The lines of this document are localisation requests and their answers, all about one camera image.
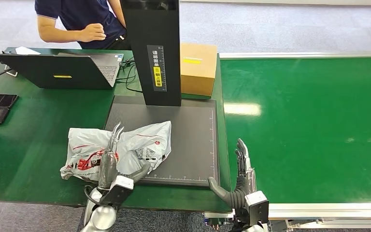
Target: cardboard box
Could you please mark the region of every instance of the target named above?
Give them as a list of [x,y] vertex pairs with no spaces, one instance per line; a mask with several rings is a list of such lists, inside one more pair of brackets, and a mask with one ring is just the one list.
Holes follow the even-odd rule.
[[217,46],[181,43],[181,92],[211,96],[216,67]]

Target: black stand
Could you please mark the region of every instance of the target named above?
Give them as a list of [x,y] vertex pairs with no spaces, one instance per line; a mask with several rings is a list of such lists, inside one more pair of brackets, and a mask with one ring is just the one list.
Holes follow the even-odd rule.
[[181,105],[178,0],[121,0],[147,105]]

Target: robotic hand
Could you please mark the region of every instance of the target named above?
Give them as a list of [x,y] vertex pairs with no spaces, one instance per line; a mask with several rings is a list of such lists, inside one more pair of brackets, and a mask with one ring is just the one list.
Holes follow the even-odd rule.
[[92,189],[85,186],[85,194],[88,198],[84,225],[81,232],[108,232],[116,221],[116,214],[121,204],[133,192],[134,183],[147,175],[150,163],[146,162],[143,167],[130,174],[121,174],[117,170],[117,158],[114,152],[116,139],[120,137],[124,127],[118,123],[112,132],[108,147],[101,156],[99,169],[99,186]]
[[248,149],[241,139],[238,139],[235,154],[238,160],[235,190],[226,191],[212,177],[208,178],[210,189],[235,210],[233,232],[263,232],[262,224],[268,223],[269,201],[262,191],[257,191],[255,171],[251,168]]

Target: man's hand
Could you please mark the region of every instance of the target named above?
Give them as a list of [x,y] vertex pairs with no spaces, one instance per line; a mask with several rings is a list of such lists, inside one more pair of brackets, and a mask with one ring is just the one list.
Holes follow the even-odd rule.
[[80,31],[79,41],[91,42],[93,40],[104,40],[106,35],[103,31],[103,25],[100,23],[89,24]]

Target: gray carpet floor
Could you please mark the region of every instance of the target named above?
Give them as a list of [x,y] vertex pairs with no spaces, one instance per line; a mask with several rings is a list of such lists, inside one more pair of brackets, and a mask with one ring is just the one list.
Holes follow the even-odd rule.
[[[182,2],[180,22],[182,41],[216,44],[219,52],[371,51],[371,7]],[[0,0],[0,51],[8,46],[79,48],[40,40],[33,0]],[[0,203],[0,232],[75,232],[82,212]],[[122,210],[113,231],[212,231],[202,221],[200,213]]]

